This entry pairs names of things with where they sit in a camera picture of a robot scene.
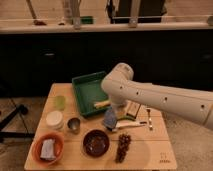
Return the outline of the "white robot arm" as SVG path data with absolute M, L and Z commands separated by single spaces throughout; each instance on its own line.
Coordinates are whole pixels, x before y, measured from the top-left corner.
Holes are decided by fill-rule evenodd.
M 102 80 L 114 109 L 130 100 L 213 130 L 213 92 L 139 83 L 133 76 L 128 64 L 118 63 Z

